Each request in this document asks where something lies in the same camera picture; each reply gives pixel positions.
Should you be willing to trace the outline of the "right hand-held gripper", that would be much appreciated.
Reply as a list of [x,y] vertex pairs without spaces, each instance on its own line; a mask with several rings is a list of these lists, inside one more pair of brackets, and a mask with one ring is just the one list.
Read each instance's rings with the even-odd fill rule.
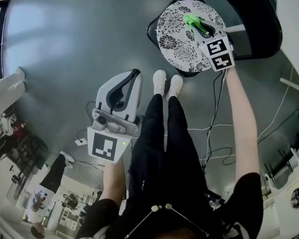
[[215,72],[235,66],[233,45],[223,29],[214,22],[202,20],[200,26],[193,26],[198,48],[208,59]]

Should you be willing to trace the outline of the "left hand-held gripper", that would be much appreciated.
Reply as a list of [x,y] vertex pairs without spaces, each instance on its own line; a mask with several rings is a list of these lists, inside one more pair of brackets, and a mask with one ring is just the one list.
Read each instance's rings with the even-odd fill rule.
[[138,69],[118,74],[99,88],[93,123],[87,128],[89,156],[119,161],[141,124],[137,115],[141,89]]

